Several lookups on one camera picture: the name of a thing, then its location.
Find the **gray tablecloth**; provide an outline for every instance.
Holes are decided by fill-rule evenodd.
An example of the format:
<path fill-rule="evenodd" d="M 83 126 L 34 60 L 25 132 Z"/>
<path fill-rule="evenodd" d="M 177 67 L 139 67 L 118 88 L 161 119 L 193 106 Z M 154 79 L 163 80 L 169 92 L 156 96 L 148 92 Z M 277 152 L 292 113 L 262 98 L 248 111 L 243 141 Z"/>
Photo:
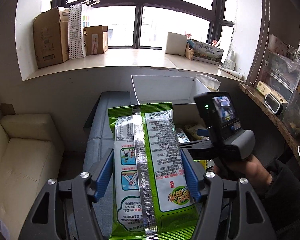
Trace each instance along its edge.
<path fill-rule="evenodd" d="M 129 106 L 130 92 L 108 91 L 100 96 L 94 115 L 83 163 L 83 171 L 88 171 L 94 162 L 99 162 L 108 148 L 114 147 L 112 131 L 109 127 L 108 108 Z M 113 178 L 109 182 L 105 196 L 93 204 L 96 217 L 105 239 L 112 231 Z"/>

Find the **sofa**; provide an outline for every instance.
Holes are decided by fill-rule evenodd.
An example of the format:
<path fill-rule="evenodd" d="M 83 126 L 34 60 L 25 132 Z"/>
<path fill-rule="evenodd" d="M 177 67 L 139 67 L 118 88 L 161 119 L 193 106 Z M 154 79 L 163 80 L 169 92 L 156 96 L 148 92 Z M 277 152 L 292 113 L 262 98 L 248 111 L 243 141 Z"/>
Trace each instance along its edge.
<path fill-rule="evenodd" d="M 17 240 L 43 185 L 57 178 L 64 145 L 49 114 L 0 120 L 0 232 Z"/>

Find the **paper bag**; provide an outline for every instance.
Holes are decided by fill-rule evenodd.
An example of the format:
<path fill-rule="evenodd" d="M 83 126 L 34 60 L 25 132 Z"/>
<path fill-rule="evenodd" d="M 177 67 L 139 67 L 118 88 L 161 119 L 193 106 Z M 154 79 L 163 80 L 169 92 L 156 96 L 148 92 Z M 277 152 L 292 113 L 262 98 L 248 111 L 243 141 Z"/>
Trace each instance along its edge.
<path fill-rule="evenodd" d="M 94 0 L 94 3 L 89 4 L 89 0 L 85 0 L 82 3 L 70 5 L 68 25 L 69 59 L 87 55 L 83 28 L 90 25 L 92 5 L 98 2 L 100 1 Z"/>

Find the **snack bag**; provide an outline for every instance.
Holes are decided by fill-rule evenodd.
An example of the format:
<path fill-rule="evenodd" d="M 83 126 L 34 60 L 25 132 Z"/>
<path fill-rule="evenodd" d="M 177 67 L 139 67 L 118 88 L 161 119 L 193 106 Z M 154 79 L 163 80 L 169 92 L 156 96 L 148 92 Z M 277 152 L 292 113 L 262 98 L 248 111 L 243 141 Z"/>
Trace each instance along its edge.
<path fill-rule="evenodd" d="M 172 121 L 172 104 L 108 109 L 114 133 L 110 240 L 190 239 L 198 219 Z"/>

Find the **window sill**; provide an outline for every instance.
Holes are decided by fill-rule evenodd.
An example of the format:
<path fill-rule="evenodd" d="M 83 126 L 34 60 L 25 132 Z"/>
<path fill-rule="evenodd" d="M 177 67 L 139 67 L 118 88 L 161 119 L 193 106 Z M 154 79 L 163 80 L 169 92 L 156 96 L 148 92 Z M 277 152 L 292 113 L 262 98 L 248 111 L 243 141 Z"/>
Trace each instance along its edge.
<path fill-rule="evenodd" d="M 105 54 L 67 60 L 61 64 L 38 69 L 25 80 L 63 71 L 113 66 L 150 67 L 170 71 L 196 71 L 242 82 L 242 80 L 218 69 L 217 65 L 189 60 L 178 55 L 165 54 L 162 50 L 157 49 L 108 49 Z"/>

